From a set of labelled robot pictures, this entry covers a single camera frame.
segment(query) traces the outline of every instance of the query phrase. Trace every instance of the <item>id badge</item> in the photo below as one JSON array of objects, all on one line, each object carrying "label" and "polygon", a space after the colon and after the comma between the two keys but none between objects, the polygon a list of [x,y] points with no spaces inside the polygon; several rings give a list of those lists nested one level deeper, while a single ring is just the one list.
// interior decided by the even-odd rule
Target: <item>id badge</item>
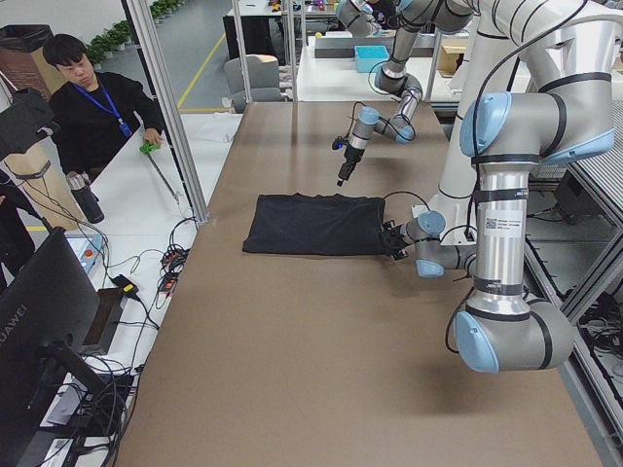
[{"label": "id badge", "polygon": [[132,136],[132,130],[126,122],[120,122],[119,129],[121,130],[121,133],[123,133],[126,138],[130,138]]}]

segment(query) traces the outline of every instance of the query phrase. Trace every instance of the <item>light blue joint cap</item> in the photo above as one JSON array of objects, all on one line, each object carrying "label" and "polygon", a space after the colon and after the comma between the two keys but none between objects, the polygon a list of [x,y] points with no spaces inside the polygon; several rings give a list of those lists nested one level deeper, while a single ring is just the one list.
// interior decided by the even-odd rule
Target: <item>light blue joint cap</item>
[{"label": "light blue joint cap", "polygon": [[499,362],[489,338],[478,320],[467,311],[455,318],[458,353],[474,372],[499,373]]},{"label": "light blue joint cap", "polygon": [[400,2],[400,5],[398,5],[398,10],[404,10],[409,5],[411,5],[412,3],[413,3],[413,0],[402,0]]},{"label": "light blue joint cap", "polygon": [[426,211],[418,216],[420,228],[431,236],[439,236],[446,229],[446,220],[440,212]]},{"label": "light blue joint cap", "polygon": [[[478,119],[476,122],[476,140],[478,142],[478,154],[481,154],[495,141],[502,130],[513,98],[510,92],[490,92],[480,99],[478,106]],[[476,102],[472,102],[467,109],[467,114],[460,128],[460,149],[470,157],[474,157],[474,108]]]},{"label": "light blue joint cap", "polygon": [[443,277],[446,272],[443,266],[427,260],[416,260],[416,268],[418,269],[418,276],[424,279]]},{"label": "light blue joint cap", "polygon": [[411,126],[404,126],[400,128],[398,134],[396,134],[396,143],[407,144],[411,143],[416,137],[416,133],[414,132]]},{"label": "light blue joint cap", "polygon": [[596,136],[593,139],[589,139],[570,148],[566,148],[563,151],[552,154],[545,158],[541,163],[543,165],[552,165],[554,163],[568,163],[580,161],[582,159],[592,158],[603,154],[614,146],[614,128],[608,130],[605,133]]},{"label": "light blue joint cap", "polygon": [[379,111],[373,107],[364,107],[359,111],[357,119],[365,125],[376,125],[379,121]]}]

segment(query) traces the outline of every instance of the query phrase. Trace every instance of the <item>white desk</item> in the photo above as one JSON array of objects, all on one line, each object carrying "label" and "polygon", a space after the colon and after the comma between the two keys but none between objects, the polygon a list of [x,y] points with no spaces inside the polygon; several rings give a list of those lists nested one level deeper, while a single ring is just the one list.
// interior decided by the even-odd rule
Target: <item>white desk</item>
[{"label": "white desk", "polygon": [[[182,115],[206,203],[212,196],[240,119],[241,115],[233,114]],[[139,152],[138,148],[142,144],[142,134],[139,133],[141,131],[128,141],[92,185],[106,216],[104,221],[95,226],[109,239],[110,265],[117,265],[148,249],[164,251],[168,246],[171,229],[184,217],[191,215],[170,150],[162,147],[153,153],[153,157],[169,184],[179,193],[179,206],[147,158]],[[230,135],[230,141],[221,139],[225,134]],[[187,222],[175,231],[175,241],[189,248],[196,233],[194,223]],[[128,261],[111,268],[108,273],[113,277],[123,274],[130,278],[139,289],[139,297],[149,308],[157,294],[161,257],[159,252],[150,251],[142,255],[134,271],[131,271],[134,261]],[[97,260],[91,270],[90,279],[95,288],[102,287],[104,267],[101,259]],[[105,287],[112,285],[106,281]],[[160,309],[152,308],[151,318],[156,323],[160,324],[165,317],[168,302],[161,294],[158,301]],[[136,301],[128,300],[121,320],[143,322],[144,319],[143,307]],[[156,336],[157,332],[149,327],[141,334],[139,326],[119,325],[104,358],[119,361],[124,366],[132,364],[136,367],[147,359]],[[104,366],[95,359],[88,359],[88,363],[106,372]],[[111,366],[113,370],[119,368],[119,365]],[[88,444],[99,442],[102,440],[89,439]],[[77,465],[99,467],[105,454],[103,449],[84,455],[79,458]]]},{"label": "white desk", "polygon": [[[297,74],[297,94],[304,101],[353,101],[391,100],[371,89],[374,76],[358,73],[354,58],[315,58],[315,37],[308,38],[309,45],[301,51],[301,63]],[[413,57],[407,62],[407,72],[418,78],[422,90],[428,89],[428,75],[432,65],[430,57]],[[513,90],[523,92],[530,80],[525,65],[520,66]],[[459,94],[452,94],[450,79],[436,72],[433,83],[432,102],[458,102]]]},{"label": "white desk", "polygon": [[[267,0],[239,0],[238,7],[240,9],[241,17],[280,17],[281,12],[274,12],[271,7],[271,2]],[[228,17],[234,15],[234,10],[231,9],[228,13]]]}]

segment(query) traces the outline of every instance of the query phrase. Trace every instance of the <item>folded black cloth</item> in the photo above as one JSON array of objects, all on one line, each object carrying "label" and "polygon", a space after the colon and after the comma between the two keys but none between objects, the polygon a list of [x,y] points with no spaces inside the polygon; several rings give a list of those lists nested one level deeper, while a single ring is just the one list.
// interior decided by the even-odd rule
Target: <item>folded black cloth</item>
[{"label": "folded black cloth", "polygon": [[284,255],[383,255],[379,237],[382,198],[260,195],[247,253]]}]

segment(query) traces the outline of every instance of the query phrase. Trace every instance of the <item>yellow floor line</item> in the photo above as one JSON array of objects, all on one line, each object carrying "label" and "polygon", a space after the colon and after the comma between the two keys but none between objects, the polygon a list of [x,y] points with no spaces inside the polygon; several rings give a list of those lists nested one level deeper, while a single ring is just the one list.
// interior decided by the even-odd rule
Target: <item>yellow floor line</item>
[{"label": "yellow floor line", "polygon": [[197,70],[197,73],[195,73],[195,76],[193,77],[193,79],[191,80],[190,85],[188,85],[188,87],[186,88],[186,90],[184,91],[184,93],[182,94],[182,96],[179,98],[179,100],[177,101],[177,107],[181,107],[182,105],[184,105],[184,102],[186,102],[186,99],[188,98],[188,94],[191,93],[191,90],[193,90],[193,88],[195,87],[195,84],[197,83],[197,81],[199,80],[200,76],[203,73],[203,70],[205,69],[205,67],[207,66],[207,64],[209,63],[210,60],[212,60],[212,57],[214,56],[214,54],[216,53],[216,50],[220,47],[221,44],[223,44],[223,41],[225,40],[225,34],[223,34],[221,36],[221,38],[218,40],[218,42],[216,43],[216,45],[212,48],[212,50],[210,51],[210,53],[207,55],[207,57],[205,58],[205,60],[202,63],[202,66],[199,67],[199,70]]},{"label": "yellow floor line", "polygon": [[230,109],[226,107],[202,107],[197,109],[179,109],[180,114],[205,114],[209,112],[228,112]]}]

